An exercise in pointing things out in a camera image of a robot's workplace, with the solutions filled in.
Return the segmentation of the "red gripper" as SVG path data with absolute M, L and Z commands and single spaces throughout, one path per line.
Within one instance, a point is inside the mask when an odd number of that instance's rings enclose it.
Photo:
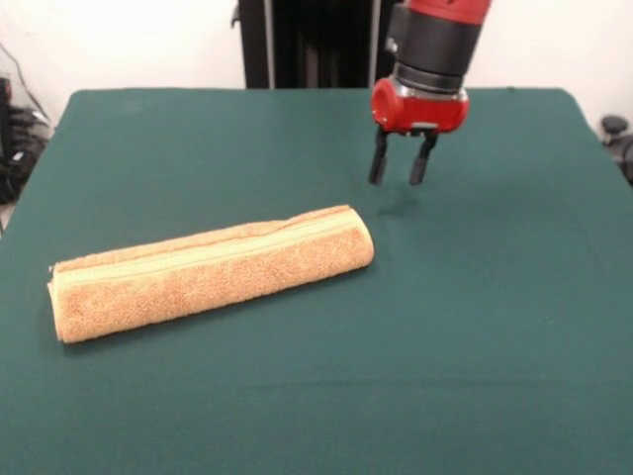
M 380 185 L 387 164 L 389 133 L 424 133 L 424 140 L 413 162 L 408 183 L 420 185 L 427 164 L 438 140 L 438 134 L 452 133 L 465 122 L 469 97 L 464 88 L 456 94 L 439 94 L 407 87 L 393 77 L 382 78 L 375 84 L 370 101 L 374 121 L 382 128 L 375 135 L 375 152 L 368 180 Z

